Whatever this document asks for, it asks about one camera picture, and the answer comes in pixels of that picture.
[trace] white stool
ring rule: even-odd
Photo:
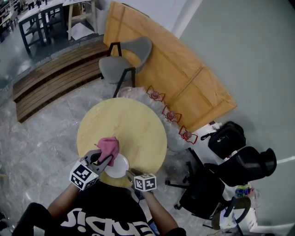
[[[70,5],[70,10],[69,10],[69,29],[68,29],[68,39],[71,40],[72,34],[71,34],[71,29],[72,29],[72,14],[73,14],[73,6],[74,4],[77,3],[82,3],[82,2],[87,2],[91,1],[91,10],[92,10],[92,19],[93,19],[93,26],[94,26],[94,33],[97,34],[97,25],[96,25],[96,15],[95,15],[95,0],[65,0],[63,3],[63,6],[68,6]]]

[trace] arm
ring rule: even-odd
[[[142,195],[147,201],[148,208],[153,220],[161,235],[166,235],[172,229],[178,228],[173,217],[162,207],[155,196],[150,192],[143,192]]]
[[[62,221],[75,202],[80,189],[71,183],[48,207],[54,221]]]

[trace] black t-shirt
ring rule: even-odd
[[[98,182],[81,191],[72,210],[61,225],[55,225],[48,210],[40,204],[30,204],[13,235],[33,235],[33,226],[45,230],[45,235],[91,236],[153,236],[147,219],[130,191]],[[166,236],[185,236],[177,228]]]

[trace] round wooden table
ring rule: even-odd
[[[80,157],[97,147],[104,137],[119,140],[120,153],[129,161],[129,169],[155,174],[167,149],[166,132],[159,117],[146,105],[129,98],[113,98],[95,105],[81,121],[77,134]],[[130,187],[126,176],[115,179],[102,173],[100,180],[109,185]]]

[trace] black office chair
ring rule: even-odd
[[[205,167],[231,187],[270,176],[276,166],[276,155],[271,148],[259,153],[254,147],[244,147],[220,165],[205,164]]]
[[[179,201],[179,205],[174,205],[174,208],[179,210],[183,207],[194,216],[211,220],[214,213],[220,214],[220,212],[227,207],[224,215],[227,217],[235,206],[239,206],[239,209],[245,209],[243,214],[236,219],[237,223],[241,222],[250,209],[250,199],[247,198],[247,200],[241,202],[239,199],[233,197],[232,200],[226,201],[222,196],[224,191],[223,182],[216,174],[202,164],[197,154],[192,149],[189,148],[189,151],[199,164],[197,172],[193,175],[191,163],[187,163],[189,167],[189,177],[184,178],[183,182],[189,182],[189,186],[171,184],[169,180],[165,182],[168,186],[186,189]],[[215,224],[212,222],[212,227],[216,228],[216,221],[214,222]]]

